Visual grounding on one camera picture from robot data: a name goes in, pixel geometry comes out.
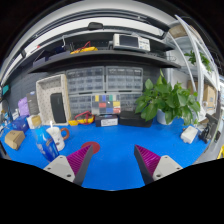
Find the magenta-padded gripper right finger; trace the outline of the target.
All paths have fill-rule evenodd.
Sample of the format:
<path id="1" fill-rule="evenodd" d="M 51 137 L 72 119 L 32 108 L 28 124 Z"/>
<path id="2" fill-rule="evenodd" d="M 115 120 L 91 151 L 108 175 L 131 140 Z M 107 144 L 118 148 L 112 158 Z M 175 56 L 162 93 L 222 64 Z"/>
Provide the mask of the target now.
<path id="1" fill-rule="evenodd" d="M 182 167 L 168 155 L 159 156 L 139 145 L 134 146 L 134 156 L 145 185 L 182 169 Z"/>

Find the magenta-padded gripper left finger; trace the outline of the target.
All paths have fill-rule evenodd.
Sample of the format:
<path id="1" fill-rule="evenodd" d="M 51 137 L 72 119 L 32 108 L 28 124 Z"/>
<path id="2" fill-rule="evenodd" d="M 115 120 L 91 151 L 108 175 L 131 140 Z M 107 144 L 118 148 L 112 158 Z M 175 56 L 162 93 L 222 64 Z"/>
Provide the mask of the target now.
<path id="1" fill-rule="evenodd" d="M 58 156 L 44 170 L 81 186 L 93 156 L 93 146 L 88 145 L 68 156 Z"/>

